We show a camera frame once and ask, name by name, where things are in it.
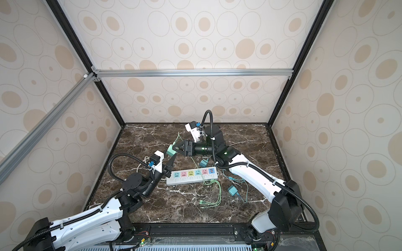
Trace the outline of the light green plug adapter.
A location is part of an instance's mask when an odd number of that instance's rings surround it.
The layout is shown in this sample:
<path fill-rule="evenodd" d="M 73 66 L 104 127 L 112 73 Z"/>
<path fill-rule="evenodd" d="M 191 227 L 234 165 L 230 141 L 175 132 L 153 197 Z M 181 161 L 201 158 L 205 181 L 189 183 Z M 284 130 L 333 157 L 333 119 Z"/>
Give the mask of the light green plug adapter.
<path fill-rule="evenodd" d="M 177 152 L 173 149 L 173 145 L 170 144 L 167 151 L 166 151 L 167 155 L 169 156 L 174 156 Z"/>

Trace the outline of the white power strip coloured sockets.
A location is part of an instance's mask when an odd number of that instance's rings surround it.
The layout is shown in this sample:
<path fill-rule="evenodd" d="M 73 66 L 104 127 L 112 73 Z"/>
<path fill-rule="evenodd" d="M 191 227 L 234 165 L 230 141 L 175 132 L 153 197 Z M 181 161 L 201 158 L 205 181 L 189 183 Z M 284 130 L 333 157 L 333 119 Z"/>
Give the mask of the white power strip coloured sockets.
<path fill-rule="evenodd" d="M 168 186 L 185 185 L 216 180 L 217 178 L 218 174 L 215 167 L 176 170 L 172 172 L 171 177 L 166 179 L 166 184 Z"/>

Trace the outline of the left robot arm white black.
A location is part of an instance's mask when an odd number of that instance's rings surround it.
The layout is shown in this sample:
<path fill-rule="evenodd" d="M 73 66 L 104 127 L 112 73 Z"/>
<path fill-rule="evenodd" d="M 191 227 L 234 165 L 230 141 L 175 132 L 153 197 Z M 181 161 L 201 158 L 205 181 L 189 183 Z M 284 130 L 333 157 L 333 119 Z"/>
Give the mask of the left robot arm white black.
<path fill-rule="evenodd" d="M 162 177 L 170 177 L 176 155 L 163 164 L 164 154 L 156 151 L 145 166 L 149 175 L 133 173 L 120 179 L 121 188 L 101 205 L 56 221 L 43 218 L 34 223 L 27 237 L 14 250 L 78 251 L 105 242 L 126 242 L 135 237 L 129 215 L 143 205 Z"/>

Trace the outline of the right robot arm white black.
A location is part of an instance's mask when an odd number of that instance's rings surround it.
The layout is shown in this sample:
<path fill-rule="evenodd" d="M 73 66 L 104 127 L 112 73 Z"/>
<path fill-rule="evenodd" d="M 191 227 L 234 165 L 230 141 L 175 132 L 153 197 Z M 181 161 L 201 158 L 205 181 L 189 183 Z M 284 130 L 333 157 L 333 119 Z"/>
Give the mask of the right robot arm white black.
<path fill-rule="evenodd" d="M 192 140 L 174 143 L 172 148 L 183 156 L 210 156 L 217 169 L 228 170 L 239 176 L 267 198 L 270 209 L 251 219 L 250 224 L 255 232 L 264 233 L 274 229 L 285 232 L 292 227 L 305 232 L 318 231 L 318 215 L 301 197 L 297 183 L 268 174 L 239 150 L 226 144 L 220 127 L 214 124 L 211 110 L 207 110 L 203 118 L 209 119 L 209 125 L 205 124 L 205 120 L 186 124 Z"/>

